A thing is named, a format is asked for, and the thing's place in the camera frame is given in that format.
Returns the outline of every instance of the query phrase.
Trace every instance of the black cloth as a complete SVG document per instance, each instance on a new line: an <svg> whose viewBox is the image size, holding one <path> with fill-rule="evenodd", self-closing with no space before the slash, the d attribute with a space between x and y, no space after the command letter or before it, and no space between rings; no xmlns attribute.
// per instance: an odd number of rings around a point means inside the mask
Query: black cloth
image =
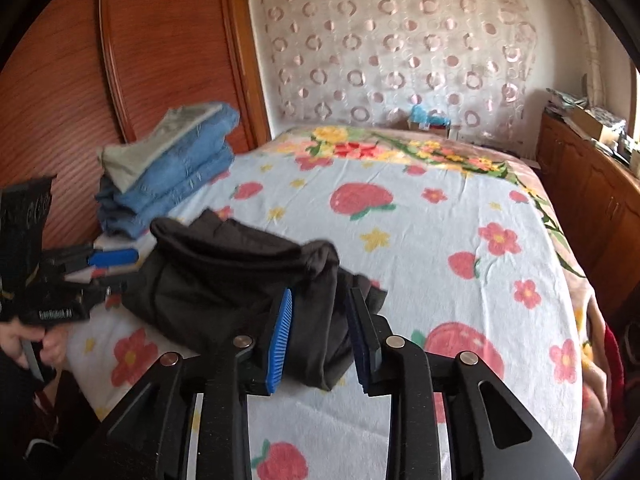
<svg viewBox="0 0 640 480"><path fill-rule="evenodd" d="M33 396L44 385L20 368L0 350L0 475L7 480L37 476L14 449L14 434L21 415L31 407Z"/></svg>
<svg viewBox="0 0 640 480"><path fill-rule="evenodd" d="M358 287L377 313L386 292L338 266L335 247L316 240L298 245L206 210L191 226L156 219L156 248L142 265L143 290L123 305L169 339L212 354L229 337L259 336L273 300L293 294L285 373L330 390L353 361L344 302Z"/></svg>

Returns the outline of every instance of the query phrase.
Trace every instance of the finger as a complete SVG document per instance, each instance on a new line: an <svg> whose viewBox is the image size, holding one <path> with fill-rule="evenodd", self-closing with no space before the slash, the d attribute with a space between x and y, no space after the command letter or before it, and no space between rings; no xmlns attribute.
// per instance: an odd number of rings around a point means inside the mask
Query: finger
<svg viewBox="0 0 640 480"><path fill-rule="evenodd" d="M41 326L24 326L19 321L12 321L14 336L28 341L42 341L45 332Z"/></svg>
<svg viewBox="0 0 640 480"><path fill-rule="evenodd" d="M68 337L68 331L66 327L57 326L53 327L49 330L42 339L42 347L43 348L52 348L56 345L66 344L66 340Z"/></svg>
<svg viewBox="0 0 640 480"><path fill-rule="evenodd" d="M65 350L63 348L55 348L52 350L41 350L40 360L43 364L49 366L58 366L65 360Z"/></svg>
<svg viewBox="0 0 640 480"><path fill-rule="evenodd" d="M27 362L27 356L25 354L20 354L20 356L15 359L15 362L25 370L29 369L29 363Z"/></svg>

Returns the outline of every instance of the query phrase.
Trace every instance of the floral bedspread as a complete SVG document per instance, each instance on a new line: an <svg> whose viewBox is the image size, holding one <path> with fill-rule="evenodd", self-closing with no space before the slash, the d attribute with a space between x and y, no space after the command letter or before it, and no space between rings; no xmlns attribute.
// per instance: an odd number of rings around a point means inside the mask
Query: floral bedspread
<svg viewBox="0 0 640 480"><path fill-rule="evenodd" d="M396 333L436 353L478 353L583 478L610 458L602 316L540 182L516 159L411 132L296 129L238 156L172 216L190 222L206 207L298 242L331 240L344 267L389 291L382 314ZM154 243L147 234L134 246L144 257ZM191 355L110 303L69 346L98 416L160 354ZM353 367L329 394L284 381L270 399L252 397L254 478L383 477L388 409L388 399L362 395ZM442 402L436 415L444 421ZM600 447L583 453L587 440Z"/></svg>

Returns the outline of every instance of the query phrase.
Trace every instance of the curtain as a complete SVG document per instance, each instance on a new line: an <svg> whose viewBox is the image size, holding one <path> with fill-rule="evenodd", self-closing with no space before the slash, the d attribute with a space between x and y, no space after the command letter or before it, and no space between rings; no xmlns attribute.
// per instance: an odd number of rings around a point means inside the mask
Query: curtain
<svg viewBox="0 0 640 480"><path fill-rule="evenodd" d="M251 0L271 116L390 126L413 105L518 150L536 27L525 0Z"/></svg>
<svg viewBox="0 0 640 480"><path fill-rule="evenodd" d="M578 28L584 44L587 62L587 97L589 104L604 106L605 95L600 72L600 33L598 21L600 14L588 0L569 0L572 4Z"/></svg>

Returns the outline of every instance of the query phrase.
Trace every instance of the metal screw head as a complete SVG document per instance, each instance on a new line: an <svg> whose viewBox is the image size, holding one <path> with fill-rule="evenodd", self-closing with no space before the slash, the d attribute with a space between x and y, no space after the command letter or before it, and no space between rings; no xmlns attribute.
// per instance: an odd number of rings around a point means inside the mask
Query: metal screw head
<svg viewBox="0 0 640 480"><path fill-rule="evenodd" d="M180 355L176 352L167 352L160 357L160 364L162 366L173 366L180 360Z"/></svg>
<svg viewBox="0 0 640 480"><path fill-rule="evenodd" d="M465 365L469 365L469 366L478 364L478 356L473 352L462 352L462 354L460 354L460 360Z"/></svg>
<svg viewBox="0 0 640 480"><path fill-rule="evenodd" d="M237 335L234 338L234 346L236 348L248 348L254 340L247 335Z"/></svg>
<svg viewBox="0 0 640 480"><path fill-rule="evenodd" d="M386 345L391 348L402 348L404 346L404 338L399 335L390 335L386 338Z"/></svg>

